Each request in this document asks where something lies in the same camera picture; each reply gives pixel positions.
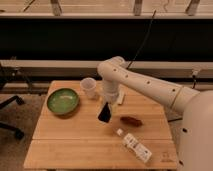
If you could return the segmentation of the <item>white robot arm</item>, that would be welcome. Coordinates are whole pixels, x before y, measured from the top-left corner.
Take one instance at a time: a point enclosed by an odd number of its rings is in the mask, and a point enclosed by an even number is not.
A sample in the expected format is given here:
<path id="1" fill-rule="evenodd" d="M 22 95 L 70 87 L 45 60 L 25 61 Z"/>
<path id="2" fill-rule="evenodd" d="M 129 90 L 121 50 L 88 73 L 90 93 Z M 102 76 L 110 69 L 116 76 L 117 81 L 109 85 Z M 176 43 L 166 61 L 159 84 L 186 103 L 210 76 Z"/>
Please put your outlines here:
<path id="1" fill-rule="evenodd" d="M 131 72 L 119 56 L 100 62 L 97 72 L 108 102 L 123 84 L 183 115 L 177 171 L 213 171 L 213 90 L 200 92 Z"/>

